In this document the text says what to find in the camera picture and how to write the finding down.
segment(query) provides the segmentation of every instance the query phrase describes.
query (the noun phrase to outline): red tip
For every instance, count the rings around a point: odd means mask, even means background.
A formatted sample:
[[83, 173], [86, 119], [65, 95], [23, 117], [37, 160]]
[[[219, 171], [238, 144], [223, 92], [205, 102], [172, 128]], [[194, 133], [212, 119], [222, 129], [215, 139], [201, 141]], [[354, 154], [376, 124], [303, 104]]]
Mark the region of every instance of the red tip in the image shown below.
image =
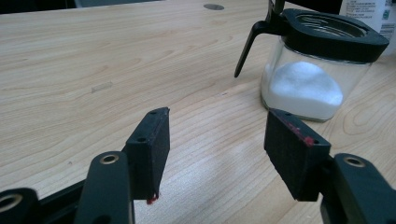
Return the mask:
[[310, 137], [310, 136], [307, 136], [307, 137], [304, 139], [304, 142], [306, 143], [307, 146], [312, 147], [312, 146], [315, 144], [315, 139], [313, 139], [313, 138]]
[[154, 202], [157, 201], [159, 197], [159, 195], [154, 194], [154, 196], [151, 199], [147, 199], [146, 202], [148, 205], [154, 204]]

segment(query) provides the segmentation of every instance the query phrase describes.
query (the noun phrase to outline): white sugar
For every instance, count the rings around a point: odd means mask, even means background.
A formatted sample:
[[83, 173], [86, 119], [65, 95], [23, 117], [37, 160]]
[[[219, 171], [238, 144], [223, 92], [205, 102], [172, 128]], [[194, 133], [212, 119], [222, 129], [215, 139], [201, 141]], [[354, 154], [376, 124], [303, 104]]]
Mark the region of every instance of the white sugar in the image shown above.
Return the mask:
[[312, 63], [286, 63], [275, 70], [265, 102], [307, 118], [330, 119], [343, 102], [339, 85]]

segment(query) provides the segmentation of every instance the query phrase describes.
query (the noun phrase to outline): wood grain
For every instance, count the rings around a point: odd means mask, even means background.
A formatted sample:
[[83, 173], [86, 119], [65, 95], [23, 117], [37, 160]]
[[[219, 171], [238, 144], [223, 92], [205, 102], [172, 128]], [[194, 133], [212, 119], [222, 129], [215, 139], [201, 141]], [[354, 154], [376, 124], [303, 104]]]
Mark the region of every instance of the wood grain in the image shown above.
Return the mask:
[[[0, 16], [0, 191], [40, 197], [85, 178], [92, 158], [122, 149], [151, 109], [171, 109], [160, 200], [138, 223], [320, 223], [295, 202], [262, 146], [263, 65], [254, 43], [233, 78], [263, 1], [169, 0]], [[325, 123], [332, 154], [370, 160], [396, 187], [396, 56], [382, 57]]]

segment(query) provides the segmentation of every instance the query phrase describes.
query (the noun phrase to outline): metal screw hole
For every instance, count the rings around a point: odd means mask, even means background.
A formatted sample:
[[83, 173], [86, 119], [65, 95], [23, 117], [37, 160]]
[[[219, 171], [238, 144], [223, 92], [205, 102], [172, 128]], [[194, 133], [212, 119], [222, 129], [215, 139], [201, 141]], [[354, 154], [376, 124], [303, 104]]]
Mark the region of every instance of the metal screw hole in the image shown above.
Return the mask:
[[104, 164], [104, 165], [108, 165], [111, 163], [116, 162], [120, 157], [117, 155], [107, 155], [102, 157], [102, 159], [100, 159], [100, 163]]
[[20, 194], [9, 194], [0, 198], [0, 213], [17, 206], [23, 197]]
[[349, 165], [351, 165], [351, 166], [355, 166], [355, 167], [364, 167], [364, 166], [366, 166], [366, 164], [364, 164], [364, 162], [363, 161], [361, 161], [361, 160], [359, 160], [359, 159], [357, 159], [357, 158], [353, 158], [353, 157], [345, 157], [344, 158], [344, 161], [347, 163], [347, 164], [349, 164]]

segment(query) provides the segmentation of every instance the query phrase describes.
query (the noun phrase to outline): glass jar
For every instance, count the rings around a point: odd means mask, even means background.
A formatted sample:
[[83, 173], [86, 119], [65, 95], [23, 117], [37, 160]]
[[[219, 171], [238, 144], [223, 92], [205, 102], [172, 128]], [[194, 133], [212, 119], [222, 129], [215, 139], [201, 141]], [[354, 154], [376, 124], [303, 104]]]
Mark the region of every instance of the glass jar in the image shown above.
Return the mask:
[[264, 67], [262, 101], [304, 119], [331, 119], [370, 65], [305, 55], [279, 38]]

